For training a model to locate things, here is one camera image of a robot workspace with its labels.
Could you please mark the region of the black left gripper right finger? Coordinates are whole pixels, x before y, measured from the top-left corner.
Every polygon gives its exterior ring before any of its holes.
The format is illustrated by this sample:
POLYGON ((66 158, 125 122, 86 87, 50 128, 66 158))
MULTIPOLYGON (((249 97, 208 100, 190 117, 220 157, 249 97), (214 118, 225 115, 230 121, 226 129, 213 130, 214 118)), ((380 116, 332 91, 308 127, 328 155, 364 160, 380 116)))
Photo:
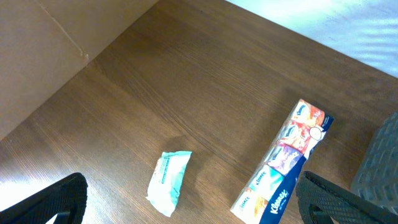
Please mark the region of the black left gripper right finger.
POLYGON ((305 224, 397 224, 397 215, 310 171, 295 187, 305 224))

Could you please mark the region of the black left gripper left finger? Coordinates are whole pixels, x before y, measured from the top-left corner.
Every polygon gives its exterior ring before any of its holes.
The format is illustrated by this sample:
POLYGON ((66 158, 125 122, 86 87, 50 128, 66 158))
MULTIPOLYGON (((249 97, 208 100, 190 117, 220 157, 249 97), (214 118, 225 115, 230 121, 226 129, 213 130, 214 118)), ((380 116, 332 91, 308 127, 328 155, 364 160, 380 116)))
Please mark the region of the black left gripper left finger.
POLYGON ((1 212, 2 224, 55 223, 81 224, 86 209, 88 184, 79 172, 31 195, 1 212))

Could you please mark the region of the grey plastic basket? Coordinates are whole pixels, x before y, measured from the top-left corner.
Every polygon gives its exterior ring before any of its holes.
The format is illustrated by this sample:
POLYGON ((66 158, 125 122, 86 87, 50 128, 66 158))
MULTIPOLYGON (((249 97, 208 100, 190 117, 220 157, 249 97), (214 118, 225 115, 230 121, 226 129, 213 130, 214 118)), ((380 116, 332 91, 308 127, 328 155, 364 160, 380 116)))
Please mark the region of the grey plastic basket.
POLYGON ((355 195, 397 214, 397 113, 374 133, 352 183, 355 195))

